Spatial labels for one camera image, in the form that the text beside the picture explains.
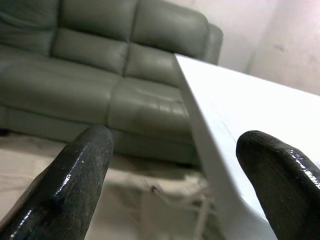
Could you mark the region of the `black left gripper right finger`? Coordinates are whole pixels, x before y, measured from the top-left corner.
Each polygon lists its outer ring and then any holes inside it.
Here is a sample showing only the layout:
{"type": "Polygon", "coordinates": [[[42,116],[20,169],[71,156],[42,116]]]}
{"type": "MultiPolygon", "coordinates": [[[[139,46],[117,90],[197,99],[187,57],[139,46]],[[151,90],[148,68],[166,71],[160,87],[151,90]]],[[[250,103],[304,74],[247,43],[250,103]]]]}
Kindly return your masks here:
{"type": "Polygon", "coordinates": [[[320,170],[302,151],[250,130],[238,138],[236,157],[277,239],[320,238],[320,170]]]}

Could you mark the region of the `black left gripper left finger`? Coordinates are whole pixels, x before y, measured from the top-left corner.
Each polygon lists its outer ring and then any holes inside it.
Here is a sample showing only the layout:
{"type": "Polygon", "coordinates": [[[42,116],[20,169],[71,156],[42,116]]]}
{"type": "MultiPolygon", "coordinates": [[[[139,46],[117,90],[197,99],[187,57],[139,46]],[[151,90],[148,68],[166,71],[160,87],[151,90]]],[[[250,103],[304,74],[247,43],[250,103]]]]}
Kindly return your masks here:
{"type": "Polygon", "coordinates": [[[2,240],[83,240],[113,156],[111,131],[92,126],[68,143],[0,222],[2,240]]]}

